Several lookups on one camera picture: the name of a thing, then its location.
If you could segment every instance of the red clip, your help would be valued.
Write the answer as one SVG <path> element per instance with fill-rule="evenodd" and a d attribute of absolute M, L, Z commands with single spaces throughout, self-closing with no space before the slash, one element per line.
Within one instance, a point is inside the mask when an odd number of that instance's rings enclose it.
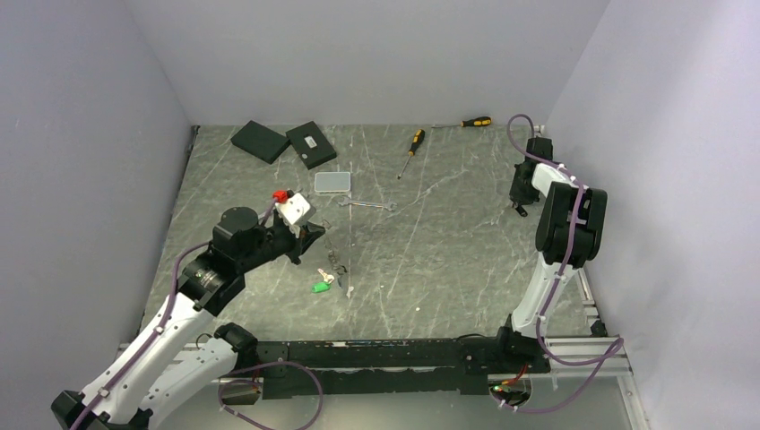
<path fill-rule="evenodd" d="M 277 199 L 277 203 L 285 203 L 288 201 L 288 192 L 285 190 L 278 190 L 272 193 L 272 198 Z"/>

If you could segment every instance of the screwdriver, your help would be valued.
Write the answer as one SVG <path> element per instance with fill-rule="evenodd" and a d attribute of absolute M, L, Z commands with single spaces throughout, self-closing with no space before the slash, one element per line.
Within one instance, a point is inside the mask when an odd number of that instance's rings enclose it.
<path fill-rule="evenodd" d="M 409 157 L 406 158 L 406 162 L 404 163 L 404 167 L 402 168 L 402 172 L 398 175 L 398 178 L 401 179 L 404 170 L 406 170 L 406 167 L 409 165 L 409 160 L 414 156 L 414 153 L 417 152 L 417 149 L 422 144 L 422 141 L 425 140 L 425 130 L 422 130 L 421 128 L 414 133 L 414 139 L 411 140 L 411 147 L 409 148 Z"/>
<path fill-rule="evenodd" d="M 490 116 L 478 116 L 477 118 L 468 119 L 467 121 L 462 121 L 461 124 L 458 126 L 460 127 L 486 127 L 488 125 L 491 125 L 491 117 Z M 456 127 L 457 125 L 437 125 L 433 128 L 446 128 L 446 127 Z"/>

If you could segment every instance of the screwdriver shaft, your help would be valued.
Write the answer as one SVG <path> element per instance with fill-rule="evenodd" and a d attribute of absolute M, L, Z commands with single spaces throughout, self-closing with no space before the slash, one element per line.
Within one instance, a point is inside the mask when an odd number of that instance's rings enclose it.
<path fill-rule="evenodd" d="M 397 179 L 401 179 L 403 172 L 406 171 L 406 167 L 409 165 L 409 160 L 411 159 L 411 155 L 406 158 L 406 162 L 404 163 L 404 167 L 402 168 L 402 172 L 398 175 Z"/>

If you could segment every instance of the cable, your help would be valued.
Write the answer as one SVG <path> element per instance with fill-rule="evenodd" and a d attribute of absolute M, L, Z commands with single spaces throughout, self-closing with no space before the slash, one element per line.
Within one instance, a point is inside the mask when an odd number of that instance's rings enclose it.
<path fill-rule="evenodd" d="M 177 301 L 177 275 L 179 273 L 179 264 L 182 262 L 182 260 L 187 257 L 188 254 L 195 251 L 196 249 L 203 248 L 204 246 L 207 246 L 209 242 L 203 242 L 202 244 L 190 246 L 185 251 L 183 251 L 175 260 L 174 267 L 171 271 L 171 290 L 169 291 L 167 298 L 167 307 L 164 310 L 163 315 L 161 316 L 161 319 L 159 320 L 159 323 L 157 325 L 157 328 L 162 329 L 166 328 L 166 323 L 171 316 L 172 311 L 174 310 L 174 304 Z M 124 375 L 129 372 L 130 369 L 134 366 L 135 363 L 137 363 L 138 360 L 145 354 L 145 352 L 148 351 L 148 349 L 151 347 L 153 342 L 159 337 L 159 332 L 153 329 L 151 331 L 150 336 L 148 336 L 148 339 L 145 340 L 145 342 L 137 349 L 137 352 L 134 353 L 127 361 L 124 363 L 124 365 L 117 370 L 114 375 L 109 379 L 106 383 L 103 384 L 103 389 L 106 391 L 110 391 L 118 382 L 121 380 Z M 77 430 L 79 426 L 82 424 L 82 421 L 92 412 L 93 409 L 95 409 L 99 404 L 100 401 L 103 400 L 103 396 L 100 395 L 100 392 L 92 397 L 92 400 L 90 400 L 90 403 L 88 403 L 82 412 L 79 414 L 79 416 L 74 420 L 71 430 Z"/>
<path fill-rule="evenodd" d="M 211 334 L 209 334 L 209 333 L 201 333 L 201 334 L 199 334 L 198 337 L 195 338 L 195 347 L 198 348 L 198 349 L 201 348 L 200 345 L 198 345 L 198 340 L 200 340 L 203 336 L 208 336 L 209 339 L 213 338 L 213 336 Z"/>
<path fill-rule="evenodd" d="M 562 263 L 559 266 L 559 270 L 557 271 L 557 278 L 554 279 L 554 282 L 552 283 L 551 289 L 549 290 L 548 297 L 546 302 L 544 302 L 543 306 L 541 307 L 539 311 L 539 320 L 536 322 L 536 339 L 539 342 L 539 345 L 541 346 L 541 349 L 544 350 L 544 352 L 551 357 L 553 360 L 557 361 L 558 363 L 565 365 L 565 366 L 587 366 L 592 365 L 596 363 L 596 367 L 594 370 L 589 374 L 589 377 L 586 378 L 586 380 L 581 384 L 580 387 L 578 387 L 577 390 L 573 394 L 570 395 L 567 399 L 559 402 L 557 405 L 550 407 L 550 408 L 533 408 L 533 409 L 518 409 L 513 408 L 513 411 L 520 411 L 526 414 L 545 414 L 554 412 L 556 410 L 559 410 L 568 404 L 570 404 L 573 400 L 577 399 L 577 397 L 583 392 L 583 390 L 586 389 L 586 387 L 591 383 L 594 376 L 596 376 L 596 373 L 599 372 L 599 369 L 601 369 L 601 365 L 604 363 L 604 361 L 610 357 L 613 357 L 615 354 L 618 353 L 620 349 L 623 348 L 623 339 L 617 338 L 615 341 L 613 341 L 609 347 L 607 348 L 607 351 L 605 351 L 604 354 L 602 354 L 599 357 L 592 358 L 590 360 L 584 360 L 584 361 L 566 361 L 563 360 L 560 357 L 557 357 L 554 353 L 549 351 L 546 342 L 541 337 L 541 320 L 545 316 L 546 311 L 549 307 L 549 304 L 551 303 L 552 299 L 554 298 L 554 295 L 557 293 L 557 287 L 559 286 L 560 278 L 565 273 L 565 268 L 567 267 L 567 263 L 570 261 L 570 255 L 573 253 L 573 244 L 575 240 L 575 226 L 578 223 L 578 211 L 581 207 L 581 201 L 583 199 L 583 193 L 585 193 L 585 189 L 587 186 L 581 182 L 580 179 L 578 179 L 573 173 L 565 167 L 563 164 L 556 164 L 552 161 L 549 161 L 547 159 L 542 159 L 541 157 L 537 157 L 533 154 L 530 154 L 528 151 L 524 150 L 520 147 L 519 144 L 517 144 L 517 141 L 512 136 L 512 122 L 514 122 L 517 118 L 524 118 L 528 121 L 528 124 L 531 127 L 531 138 L 535 137 L 535 131 L 533 128 L 533 121 L 531 118 L 525 114 L 517 114 L 515 116 L 512 116 L 509 118 L 509 121 L 506 123 L 506 137 L 509 139 L 509 142 L 514 146 L 516 150 L 518 150 L 522 155 L 529 159 L 533 159 L 535 161 L 538 161 L 539 163 L 543 163 L 546 165 L 549 165 L 553 168 L 556 168 L 557 170 L 564 170 L 567 174 L 567 176 L 570 178 L 570 182 L 574 183 L 578 187 L 578 193 L 575 195 L 575 201 L 573 203 L 573 212 L 570 216 L 570 234 L 567 237 L 567 250 L 565 251 L 565 257 L 562 259 Z"/>
<path fill-rule="evenodd" d="M 274 204 L 278 202 L 279 199 L 273 198 L 272 202 L 269 203 L 269 207 L 266 208 L 266 211 L 263 213 L 263 216 L 259 219 L 259 224 L 262 226 L 266 225 L 266 221 L 269 219 L 270 215 L 272 215 L 272 211 L 274 210 Z"/>
<path fill-rule="evenodd" d="M 273 361 L 271 363 L 264 363 L 262 365 L 254 365 L 252 367 L 247 367 L 245 369 L 236 370 L 234 372 L 230 372 L 229 374 L 227 374 L 227 376 L 232 376 L 233 374 L 243 374 L 243 373 L 246 373 L 246 372 L 251 372 L 251 371 L 254 371 L 254 370 L 260 370 L 260 369 L 264 369 L 266 367 L 272 367 L 272 366 L 276 366 L 276 365 L 277 366 L 296 367 L 297 369 L 300 369 L 300 370 L 306 372 L 306 374 L 308 374 L 311 377 L 312 381 L 314 381 L 314 385 L 316 385 L 316 390 L 319 393 L 319 403 L 316 405 L 316 412 L 315 412 L 314 416 L 311 417 L 311 419 L 309 419 L 307 421 L 306 424 L 304 424 L 301 427 L 299 427 L 299 428 L 296 429 L 296 430 L 306 430 L 307 428 L 309 428 L 316 421 L 316 419 L 319 417 L 319 414 L 322 413 L 322 405 L 324 403 L 324 391 L 322 390 L 322 384 L 319 383 L 319 380 L 316 378 L 316 375 L 314 374 L 314 372 L 312 372 L 311 370 L 309 370 L 308 368 L 306 368 L 304 365 L 301 365 L 299 363 L 294 363 L 292 361 Z M 245 415 L 237 412 L 233 408 L 230 408 L 229 406 L 227 406 L 227 405 L 224 404 L 224 401 L 221 398 L 221 395 L 224 393 L 224 391 L 228 387 L 230 387 L 232 385 L 241 385 L 241 384 L 252 384 L 255 387 L 258 387 L 258 383 L 253 383 L 249 379 L 237 379 L 235 381 L 231 381 L 229 383 L 225 383 L 225 384 L 221 385 L 219 387 L 219 392 L 218 392 L 219 404 L 220 404 L 221 408 L 224 409 L 226 412 L 234 415 L 235 417 L 238 417 L 238 418 L 242 419 L 243 421 L 247 422 L 251 426 L 256 426 L 258 428 L 261 428 L 262 430 L 274 430 L 274 429 L 272 429 L 270 427 L 267 427 L 267 426 L 265 426 L 263 424 L 260 424 L 260 423 L 258 423 L 256 421 L 254 421 L 253 419 L 251 419 L 251 418 L 249 418 L 249 417 L 247 417 L 247 416 L 245 416 Z"/>
<path fill-rule="evenodd" d="M 512 379 L 507 379 L 505 381 L 502 381 L 501 384 L 502 385 L 514 385 L 515 383 L 517 383 L 517 381 L 520 381 L 520 378 L 522 378 L 523 375 L 525 374 L 525 372 L 527 372 L 527 371 L 528 371 L 528 365 L 527 364 L 522 365 L 522 368 L 520 369 L 520 372 L 517 374 L 517 376 L 515 376 Z"/>

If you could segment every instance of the white wall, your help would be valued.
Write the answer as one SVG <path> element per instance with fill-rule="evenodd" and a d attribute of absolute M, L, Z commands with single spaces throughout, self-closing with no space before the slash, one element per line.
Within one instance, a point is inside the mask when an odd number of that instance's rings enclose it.
<path fill-rule="evenodd" d="M 196 124 L 544 122 L 609 0 L 129 0 Z"/>
<path fill-rule="evenodd" d="M 760 428 L 760 3 L 610 3 L 548 121 L 609 192 L 592 286 L 655 430 Z"/>
<path fill-rule="evenodd" d="M 51 429 L 138 328 L 189 123 L 122 2 L 3 2 L 0 40 L 0 427 Z"/>

